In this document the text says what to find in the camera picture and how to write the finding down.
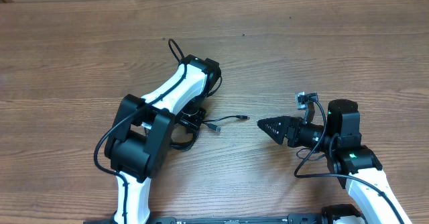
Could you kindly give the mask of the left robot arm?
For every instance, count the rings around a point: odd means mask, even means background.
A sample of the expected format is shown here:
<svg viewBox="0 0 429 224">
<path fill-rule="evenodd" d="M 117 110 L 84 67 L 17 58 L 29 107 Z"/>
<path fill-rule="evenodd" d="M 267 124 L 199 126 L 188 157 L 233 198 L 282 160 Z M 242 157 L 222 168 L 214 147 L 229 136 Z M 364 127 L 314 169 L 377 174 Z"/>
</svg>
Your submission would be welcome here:
<svg viewBox="0 0 429 224">
<path fill-rule="evenodd" d="M 201 112 L 220 77 L 218 62 L 189 55 L 154 92 L 122 99 L 112 128 L 100 140 L 111 161 L 107 173 L 118 182 L 118 205 L 110 223 L 147 223 L 151 180 L 166 159 L 174 127 L 182 117 L 191 119 L 191 108 Z"/>
</svg>

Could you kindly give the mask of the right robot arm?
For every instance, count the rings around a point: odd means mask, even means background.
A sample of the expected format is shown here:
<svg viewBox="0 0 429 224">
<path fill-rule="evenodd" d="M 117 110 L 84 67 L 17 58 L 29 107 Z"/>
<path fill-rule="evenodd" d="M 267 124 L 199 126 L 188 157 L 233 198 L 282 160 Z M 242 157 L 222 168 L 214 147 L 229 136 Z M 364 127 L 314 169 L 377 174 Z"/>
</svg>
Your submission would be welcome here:
<svg viewBox="0 0 429 224">
<path fill-rule="evenodd" d="M 312 123 L 316 97 L 298 97 L 305 117 L 260 119 L 258 128 L 277 144 L 308 150 L 294 171 L 296 178 L 336 178 L 354 205 L 325 207 L 320 223 L 410 223 L 389 186 L 375 153 L 364 146 L 358 104 L 336 99 L 322 111 L 322 125 Z"/>
</svg>

